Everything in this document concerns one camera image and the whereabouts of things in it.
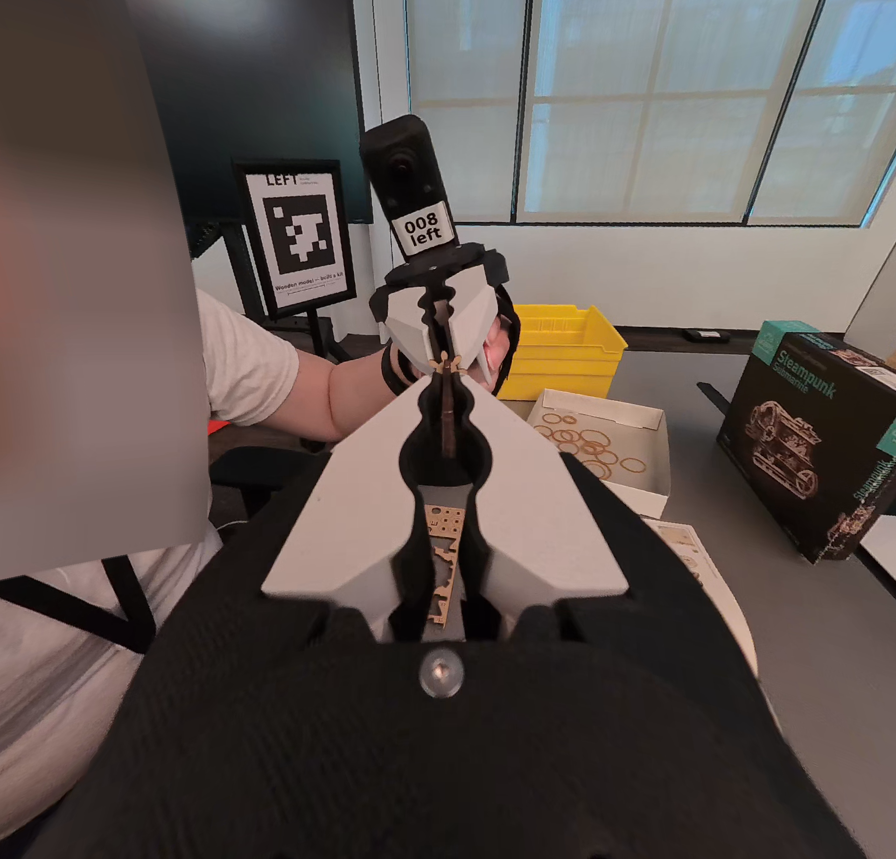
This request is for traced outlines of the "large black wall screen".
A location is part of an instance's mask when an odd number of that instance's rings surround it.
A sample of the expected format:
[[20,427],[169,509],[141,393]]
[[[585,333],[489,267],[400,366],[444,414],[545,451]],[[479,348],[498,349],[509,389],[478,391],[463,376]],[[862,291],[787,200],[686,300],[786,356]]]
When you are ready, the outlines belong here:
[[186,222],[241,219],[233,159],[337,159],[372,222],[352,0],[126,2]]

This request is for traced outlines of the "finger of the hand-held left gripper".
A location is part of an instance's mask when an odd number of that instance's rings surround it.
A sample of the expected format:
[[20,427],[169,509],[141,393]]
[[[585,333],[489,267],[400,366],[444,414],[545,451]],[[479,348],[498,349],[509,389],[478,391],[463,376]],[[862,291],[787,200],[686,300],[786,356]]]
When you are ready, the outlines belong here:
[[484,269],[466,269],[450,277],[450,359],[455,370],[477,363],[487,387],[497,385],[499,335],[497,295]]
[[388,294],[385,327],[397,348],[423,374],[433,371],[433,315],[426,289],[399,289]]

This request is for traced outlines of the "large paned window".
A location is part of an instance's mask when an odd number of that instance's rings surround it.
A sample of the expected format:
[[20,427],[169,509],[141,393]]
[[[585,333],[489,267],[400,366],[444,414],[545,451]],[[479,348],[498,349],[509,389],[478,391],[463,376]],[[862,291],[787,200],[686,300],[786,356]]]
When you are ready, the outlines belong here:
[[463,222],[865,226],[895,0],[405,0]]

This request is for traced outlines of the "pile of rubber bands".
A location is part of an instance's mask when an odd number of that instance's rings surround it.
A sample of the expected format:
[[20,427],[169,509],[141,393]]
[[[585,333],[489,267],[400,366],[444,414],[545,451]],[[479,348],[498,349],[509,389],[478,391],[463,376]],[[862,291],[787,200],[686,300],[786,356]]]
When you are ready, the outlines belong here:
[[650,471],[647,458],[624,450],[621,439],[610,434],[609,422],[564,410],[548,410],[536,416],[531,426],[557,450],[575,457],[604,482],[621,483],[632,476],[639,481]]

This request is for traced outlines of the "person in white shirt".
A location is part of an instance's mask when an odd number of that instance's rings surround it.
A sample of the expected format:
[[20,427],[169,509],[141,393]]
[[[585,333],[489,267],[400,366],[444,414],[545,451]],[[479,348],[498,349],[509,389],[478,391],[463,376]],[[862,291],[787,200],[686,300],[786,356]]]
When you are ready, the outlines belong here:
[[[269,417],[299,371],[283,340],[197,291],[212,419]],[[2,856],[28,849],[49,811],[84,775],[142,656],[2,600]]]

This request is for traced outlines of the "wooden cutout parts sheet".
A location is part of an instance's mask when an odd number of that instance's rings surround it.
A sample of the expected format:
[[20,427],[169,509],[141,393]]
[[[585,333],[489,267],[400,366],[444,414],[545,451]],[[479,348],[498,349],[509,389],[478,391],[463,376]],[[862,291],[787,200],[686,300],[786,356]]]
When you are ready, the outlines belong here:
[[425,506],[434,568],[424,641],[464,641],[462,600],[465,588],[460,566],[460,545],[465,510],[445,505]]

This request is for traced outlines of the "white cardboard tray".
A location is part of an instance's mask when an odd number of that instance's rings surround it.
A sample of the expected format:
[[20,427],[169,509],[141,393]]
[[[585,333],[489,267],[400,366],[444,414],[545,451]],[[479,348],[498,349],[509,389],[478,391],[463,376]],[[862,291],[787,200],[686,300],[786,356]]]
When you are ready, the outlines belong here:
[[610,434],[621,439],[624,450],[647,458],[650,471],[639,481],[632,476],[621,483],[603,483],[640,515],[661,517],[671,491],[668,433],[663,410],[608,398],[544,390],[532,408],[528,424],[531,426],[536,416],[548,410],[564,410],[609,422]]

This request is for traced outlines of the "printed instruction booklet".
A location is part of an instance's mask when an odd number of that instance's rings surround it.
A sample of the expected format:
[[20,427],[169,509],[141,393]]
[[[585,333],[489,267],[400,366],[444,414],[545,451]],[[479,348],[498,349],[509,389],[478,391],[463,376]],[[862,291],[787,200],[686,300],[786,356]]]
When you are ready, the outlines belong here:
[[648,517],[642,517],[642,520],[673,550],[700,583],[721,613],[755,676],[758,677],[756,646],[747,620],[694,528],[686,524]]

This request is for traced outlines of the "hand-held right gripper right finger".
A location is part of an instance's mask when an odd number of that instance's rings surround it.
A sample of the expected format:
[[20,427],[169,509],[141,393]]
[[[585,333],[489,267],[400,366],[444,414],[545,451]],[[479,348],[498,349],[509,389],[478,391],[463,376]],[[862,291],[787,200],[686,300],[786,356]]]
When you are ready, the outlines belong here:
[[622,596],[628,582],[562,455],[456,376],[450,505],[465,518],[451,641],[496,641],[530,607]]

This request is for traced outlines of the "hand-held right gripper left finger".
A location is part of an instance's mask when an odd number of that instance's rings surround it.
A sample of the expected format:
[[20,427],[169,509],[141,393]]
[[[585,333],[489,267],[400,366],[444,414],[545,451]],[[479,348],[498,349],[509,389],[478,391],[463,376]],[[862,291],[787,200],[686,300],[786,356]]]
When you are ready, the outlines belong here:
[[358,609],[378,640],[418,641],[434,569],[420,495],[400,452],[420,426],[429,376],[332,450],[263,582],[267,596],[326,600]]

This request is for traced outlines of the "yellow plastic bin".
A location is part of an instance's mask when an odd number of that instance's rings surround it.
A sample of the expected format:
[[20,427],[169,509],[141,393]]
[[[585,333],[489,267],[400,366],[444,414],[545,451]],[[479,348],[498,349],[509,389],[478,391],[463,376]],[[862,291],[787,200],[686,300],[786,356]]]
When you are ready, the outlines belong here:
[[543,390],[598,398],[609,394],[626,342],[597,307],[514,308],[521,335],[500,399],[533,401]]

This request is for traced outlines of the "black framed marker sign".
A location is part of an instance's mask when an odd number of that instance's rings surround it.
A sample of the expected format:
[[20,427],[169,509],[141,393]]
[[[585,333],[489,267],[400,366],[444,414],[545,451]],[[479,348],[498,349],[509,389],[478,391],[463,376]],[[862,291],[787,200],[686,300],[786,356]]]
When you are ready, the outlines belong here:
[[340,162],[233,159],[254,268],[267,319],[303,314],[314,351],[350,356],[318,311],[357,297]]

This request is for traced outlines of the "person's left hand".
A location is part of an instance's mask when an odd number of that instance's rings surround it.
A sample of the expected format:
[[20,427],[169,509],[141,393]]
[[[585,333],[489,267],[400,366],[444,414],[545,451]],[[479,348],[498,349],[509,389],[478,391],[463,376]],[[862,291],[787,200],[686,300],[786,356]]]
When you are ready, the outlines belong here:
[[500,370],[510,352],[510,342],[510,321],[499,314],[487,332],[479,359],[484,384],[493,394],[499,390]]

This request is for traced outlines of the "black model kit box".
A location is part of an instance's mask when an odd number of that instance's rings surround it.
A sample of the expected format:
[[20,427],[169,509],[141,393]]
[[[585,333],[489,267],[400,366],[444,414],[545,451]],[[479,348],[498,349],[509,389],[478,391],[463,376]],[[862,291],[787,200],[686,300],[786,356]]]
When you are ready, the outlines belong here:
[[807,561],[842,560],[894,502],[894,369],[766,321],[718,443]]

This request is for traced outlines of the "person's left forearm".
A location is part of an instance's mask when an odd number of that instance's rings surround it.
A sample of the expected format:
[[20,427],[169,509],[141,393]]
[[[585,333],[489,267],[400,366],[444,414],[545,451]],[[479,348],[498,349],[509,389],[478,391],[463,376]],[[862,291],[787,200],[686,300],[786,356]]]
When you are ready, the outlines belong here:
[[395,394],[386,384],[387,352],[343,363],[297,351],[294,385],[278,408],[286,430],[311,440],[347,437],[389,405]]

